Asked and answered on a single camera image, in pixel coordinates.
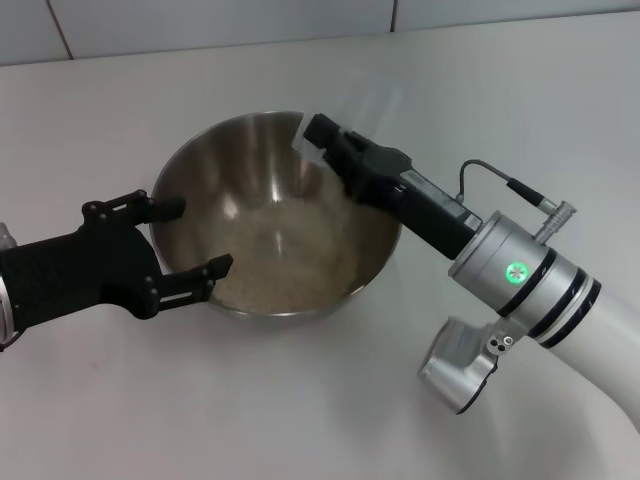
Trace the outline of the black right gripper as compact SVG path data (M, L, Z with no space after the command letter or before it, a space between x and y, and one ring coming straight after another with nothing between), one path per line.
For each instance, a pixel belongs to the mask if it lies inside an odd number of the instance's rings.
M303 130L303 158L335 173L355 173L353 198L379 208L450 260L481 225L479 217L420 174L397 149L377 147L324 114Z

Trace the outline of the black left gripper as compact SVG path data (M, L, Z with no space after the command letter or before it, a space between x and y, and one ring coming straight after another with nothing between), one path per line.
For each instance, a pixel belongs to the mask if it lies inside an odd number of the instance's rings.
M233 257L224 254L190 270L162 274L153 248L134 227L177 220L185 209L182 197L160 201L136 190L85 203L86 225L74 233L2 252L14 328L25 330L100 304L145 320L208 302L216 283L229 274Z

